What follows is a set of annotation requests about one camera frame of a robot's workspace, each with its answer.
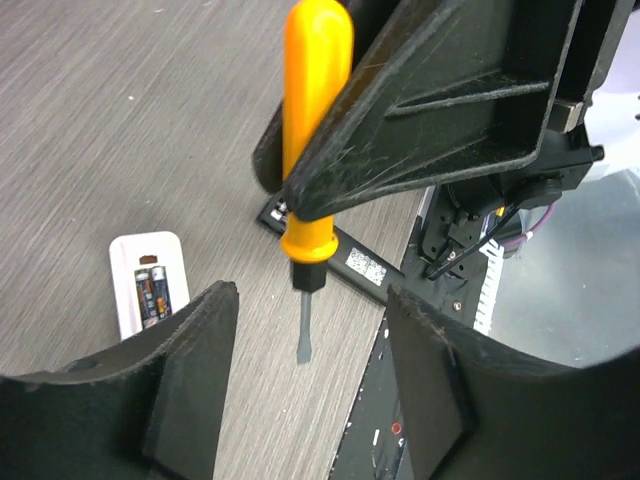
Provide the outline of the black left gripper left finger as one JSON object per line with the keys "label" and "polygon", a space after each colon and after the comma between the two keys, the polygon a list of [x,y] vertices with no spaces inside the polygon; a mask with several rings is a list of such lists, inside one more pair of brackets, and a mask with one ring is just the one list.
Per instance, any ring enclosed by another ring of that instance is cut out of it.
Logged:
{"label": "black left gripper left finger", "polygon": [[169,319],[57,371],[1,379],[5,479],[209,479],[239,313],[218,281]]}

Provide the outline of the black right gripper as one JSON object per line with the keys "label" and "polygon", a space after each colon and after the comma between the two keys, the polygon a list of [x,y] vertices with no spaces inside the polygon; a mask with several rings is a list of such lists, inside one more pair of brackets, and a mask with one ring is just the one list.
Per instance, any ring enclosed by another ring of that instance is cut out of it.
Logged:
{"label": "black right gripper", "polygon": [[557,200],[605,155],[586,115],[635,1],[403,1],[287,179],[311,221],[489,176],[492,200]]}

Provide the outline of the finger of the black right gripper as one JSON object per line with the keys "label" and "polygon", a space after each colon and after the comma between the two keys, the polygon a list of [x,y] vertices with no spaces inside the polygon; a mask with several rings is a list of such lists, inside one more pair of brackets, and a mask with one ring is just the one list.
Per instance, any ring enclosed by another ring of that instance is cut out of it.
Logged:
{"label": "finger of the black right gripper", "polygon": [[283,179],[283,102],[277,106],[253,153],[256,180],[268,194],[289,194]]}

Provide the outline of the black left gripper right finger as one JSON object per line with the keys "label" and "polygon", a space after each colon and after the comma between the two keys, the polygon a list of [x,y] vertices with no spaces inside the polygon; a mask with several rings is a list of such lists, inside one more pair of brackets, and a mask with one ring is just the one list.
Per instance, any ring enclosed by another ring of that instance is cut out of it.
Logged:
{"label": "black left gripper right finger", "polygon": [[635,479],[639,353],[574,368],[391,287],[387,321],[418,479]]}

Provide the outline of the white remote with black batteries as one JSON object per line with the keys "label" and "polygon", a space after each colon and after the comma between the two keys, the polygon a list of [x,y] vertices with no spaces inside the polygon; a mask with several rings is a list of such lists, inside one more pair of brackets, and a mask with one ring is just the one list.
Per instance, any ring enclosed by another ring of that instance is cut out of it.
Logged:
{"label": "white remote with black batteries", "polygon": [[183,251],[169,231],[122,235],[109,246],[120,338],[126,340],[190,302]]}

